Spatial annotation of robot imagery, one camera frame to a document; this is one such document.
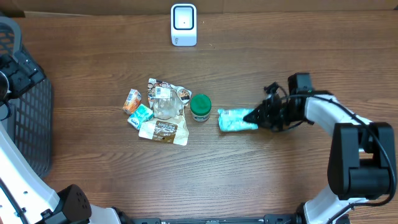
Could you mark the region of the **green lid spice jar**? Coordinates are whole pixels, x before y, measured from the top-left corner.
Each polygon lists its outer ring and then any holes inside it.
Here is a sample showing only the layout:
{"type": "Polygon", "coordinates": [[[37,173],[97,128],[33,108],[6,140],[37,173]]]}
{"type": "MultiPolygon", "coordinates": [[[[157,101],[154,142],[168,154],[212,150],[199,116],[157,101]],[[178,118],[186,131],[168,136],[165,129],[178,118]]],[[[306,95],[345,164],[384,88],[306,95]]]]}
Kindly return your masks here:
{"type": "Polygon", "coordinates": [[[190,102],[192,117],[195,121],[205,122],[210,117],[212,104],[207,95],[195,95],[190,102]]]}

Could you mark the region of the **mint green wipe packet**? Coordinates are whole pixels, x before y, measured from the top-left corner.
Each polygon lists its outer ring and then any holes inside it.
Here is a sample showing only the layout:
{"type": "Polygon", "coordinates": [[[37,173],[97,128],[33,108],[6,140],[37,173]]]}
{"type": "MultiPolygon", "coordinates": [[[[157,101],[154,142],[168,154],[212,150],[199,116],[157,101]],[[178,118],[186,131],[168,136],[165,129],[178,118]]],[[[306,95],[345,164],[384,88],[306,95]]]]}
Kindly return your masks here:
{"type": "Polygon", "coordinates": [[[238,108],[238,109],[218,109],[218,124],[222,132],[235,132],[235,131],[246,131],[256,130],[258,125],[254,123],[248,123],[243,118],[249,113],[253,112],[253,109],[238,108]]]}

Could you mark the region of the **orange tissue pack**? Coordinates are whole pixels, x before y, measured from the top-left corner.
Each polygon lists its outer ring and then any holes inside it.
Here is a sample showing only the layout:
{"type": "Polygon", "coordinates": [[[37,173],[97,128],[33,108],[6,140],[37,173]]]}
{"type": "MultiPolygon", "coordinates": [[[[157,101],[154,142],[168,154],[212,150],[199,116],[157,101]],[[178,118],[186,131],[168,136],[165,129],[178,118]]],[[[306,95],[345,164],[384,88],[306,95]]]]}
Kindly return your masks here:
{"type": "Polygon", "coordinates": [[[138,90],[131,89],[123,106],[123,111],[131,115],[141,103],[142,96],[138,90]]]}

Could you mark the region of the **brown white snack bag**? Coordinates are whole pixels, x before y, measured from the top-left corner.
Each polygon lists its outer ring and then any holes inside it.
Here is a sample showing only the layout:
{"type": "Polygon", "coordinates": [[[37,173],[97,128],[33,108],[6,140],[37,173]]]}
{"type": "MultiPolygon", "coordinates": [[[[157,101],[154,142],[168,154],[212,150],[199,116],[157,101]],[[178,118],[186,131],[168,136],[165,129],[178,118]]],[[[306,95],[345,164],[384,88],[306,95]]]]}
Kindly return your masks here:
{"type": "Polygon", "coordinates": [[[147,96],[153,118],[143,122],[139,137],[180,146],[187,145],[189,130],[184,109],[192,92],[182,86],[150,78],[147,96]]]}

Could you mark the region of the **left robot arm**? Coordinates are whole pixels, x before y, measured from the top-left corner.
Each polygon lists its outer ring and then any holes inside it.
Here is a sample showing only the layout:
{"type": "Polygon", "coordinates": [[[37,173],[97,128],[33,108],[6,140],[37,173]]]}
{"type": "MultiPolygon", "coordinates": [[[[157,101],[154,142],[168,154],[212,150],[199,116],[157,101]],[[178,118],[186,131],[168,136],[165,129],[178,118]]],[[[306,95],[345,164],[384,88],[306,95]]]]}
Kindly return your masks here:
{"type": "Polygon", "coordinates": [[[1,54],[1,105],[14,132],[1,128],[3,223],[132,223],[117,208],[89,203],[79,186],[56,192],[42,177],[51,166],[53,91],[23,51],[1,54]]]}

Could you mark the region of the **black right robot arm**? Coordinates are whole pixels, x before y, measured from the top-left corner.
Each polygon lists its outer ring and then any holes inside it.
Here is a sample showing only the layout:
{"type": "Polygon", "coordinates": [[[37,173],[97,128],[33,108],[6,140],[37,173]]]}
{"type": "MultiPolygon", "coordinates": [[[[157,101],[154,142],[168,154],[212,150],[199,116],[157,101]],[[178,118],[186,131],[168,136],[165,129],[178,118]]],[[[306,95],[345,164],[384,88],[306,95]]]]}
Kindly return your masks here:
{"type": "Polygon", "coordinates": [[[279,96],[280,86],[265,87],[267,98],[244,121],[273,132],[303,122],[317,124],[331,135],[328,185],[303,203],[288,223],[347,223],[356,207],[381,207],[396,194],[394,130],[343,106],[329,91],[309,84],[291,84],[279,96]]]}

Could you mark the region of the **cream green packet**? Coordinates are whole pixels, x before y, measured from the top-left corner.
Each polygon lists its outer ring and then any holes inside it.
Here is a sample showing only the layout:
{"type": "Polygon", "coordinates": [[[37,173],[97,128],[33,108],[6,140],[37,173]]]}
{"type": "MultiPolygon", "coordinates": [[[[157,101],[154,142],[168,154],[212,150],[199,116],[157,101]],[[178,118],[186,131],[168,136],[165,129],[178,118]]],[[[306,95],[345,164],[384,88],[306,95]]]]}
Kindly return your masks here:
{"type": "Polygon", "coordinates": [[[142,123],[151,120],[153,117],[154,112],[146,105],[140,104],[127,119],[127,122],[137,130],[140,130],[142,123]]]}

